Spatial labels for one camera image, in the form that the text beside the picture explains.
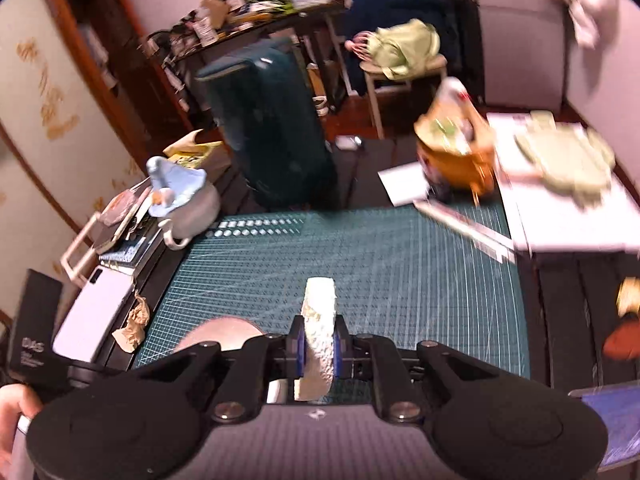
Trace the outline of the person left hand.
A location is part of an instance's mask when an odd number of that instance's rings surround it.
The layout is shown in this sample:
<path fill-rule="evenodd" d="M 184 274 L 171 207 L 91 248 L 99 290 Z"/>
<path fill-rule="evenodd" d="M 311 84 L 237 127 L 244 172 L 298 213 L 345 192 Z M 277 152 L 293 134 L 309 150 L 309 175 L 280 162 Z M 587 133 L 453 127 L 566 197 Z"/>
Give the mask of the person left hand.
<path fill-rule="evenodd" d="M 22 384 L 5 385 L 0 390 L 0 465 L 1 478 L 8 478 L 14 434 L 22 416 L 33 419 L 42 403 L 35 391 Z"/>

